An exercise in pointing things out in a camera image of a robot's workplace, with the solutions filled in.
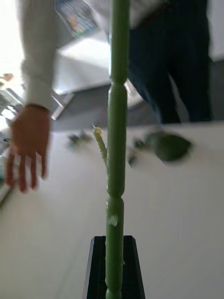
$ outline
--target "poster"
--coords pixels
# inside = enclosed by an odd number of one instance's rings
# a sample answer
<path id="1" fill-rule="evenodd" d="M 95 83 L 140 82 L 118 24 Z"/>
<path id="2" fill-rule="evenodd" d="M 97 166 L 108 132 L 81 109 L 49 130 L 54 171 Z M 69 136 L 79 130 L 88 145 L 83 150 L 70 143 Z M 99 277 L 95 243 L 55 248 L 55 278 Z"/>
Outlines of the poster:
<path id="1" fill-rule="evenodd" d="M 56 12 L 77 38 L 97 29 L 91 9 L 82 0 L 56 0 Z"/>

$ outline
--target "white sleeve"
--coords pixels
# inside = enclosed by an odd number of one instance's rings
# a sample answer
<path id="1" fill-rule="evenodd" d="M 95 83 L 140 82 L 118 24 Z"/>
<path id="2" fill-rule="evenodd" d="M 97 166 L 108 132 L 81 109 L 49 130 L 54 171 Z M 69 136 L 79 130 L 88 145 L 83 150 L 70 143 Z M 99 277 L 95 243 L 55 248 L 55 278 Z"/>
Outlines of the white sleeve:
<path id="1" fill-rule="evenodd" d="M 24 51 L 22 76 L 26 105 L 51 106 L 53 62 L 56 50 L 54 0 L 17 0 Z"/>

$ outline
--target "hand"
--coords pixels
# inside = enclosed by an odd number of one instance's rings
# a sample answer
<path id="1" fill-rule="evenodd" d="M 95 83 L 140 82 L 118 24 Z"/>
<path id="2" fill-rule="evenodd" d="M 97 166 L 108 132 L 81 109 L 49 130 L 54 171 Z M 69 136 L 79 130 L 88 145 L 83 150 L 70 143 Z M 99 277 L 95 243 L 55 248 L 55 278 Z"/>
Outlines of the hand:
<path id="1" fill-rule="evenodd" d="M 26 161 L 30 160 L 30 186 L 37 186 L 36 163 L 37 155 L 42 159 L 42 178 L 46 174 L 46 154 L 49 141 L 49 112 L 35 105 L 25 106 L 11 125 L 12 142 L 9 148 L 6 183 L 13 184 L 14 159 L 20 156 L 19 186 L 22 192 L 27 189 Z"/>

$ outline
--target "gray floor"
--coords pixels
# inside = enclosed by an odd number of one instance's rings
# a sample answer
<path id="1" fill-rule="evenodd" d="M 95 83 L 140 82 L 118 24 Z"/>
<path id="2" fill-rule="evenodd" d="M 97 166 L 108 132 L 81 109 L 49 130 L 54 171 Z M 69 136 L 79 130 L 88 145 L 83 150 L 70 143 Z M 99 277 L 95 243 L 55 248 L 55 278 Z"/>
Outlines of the gray floor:
<path id="1" fill-rule="evenodd" d="M 53 121 L 54 131 L 90 128 L 91 124 L 102 127 L 107 122 L 108 86 L 78 92 L 57 121 Z M 224 120 L 224 61 L 211 66 L 211 101 L 214 119 Z M 178 108 L 183 122 L 188 121 L 185 107 L 178 99 Z M 156 119 L 151 108 L 144 102 L 128 111 L 128 126 L 155 124 Z"/>

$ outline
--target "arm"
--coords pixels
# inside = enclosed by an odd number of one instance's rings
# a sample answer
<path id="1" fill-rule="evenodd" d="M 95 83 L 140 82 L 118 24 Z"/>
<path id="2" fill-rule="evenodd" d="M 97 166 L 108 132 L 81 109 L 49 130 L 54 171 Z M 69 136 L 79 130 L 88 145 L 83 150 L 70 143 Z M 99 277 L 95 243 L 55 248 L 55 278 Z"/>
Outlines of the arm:
<path id="1" fill-rule="evenodd" d="M 17 0 L 25 59 L 22 75 L 26 104 L 51 105 L 53 60 L 56 50 L 54 0 Z"/>
<path id="2" fill-rule="evenodd" d="M 37 186 L 36 154 L 42 159 L 42 177 L 46 172 L 56 25 L 54 0 L 17 0 L 17 5 L 25 56 L 22 74 L 26 101 L 24 109 L 11 125 L 6 183 L 13 184 L 14 159 L 19 156 L 19 186 L 25 192 L 27 157 L 30 160 L 32 188 Z"/>

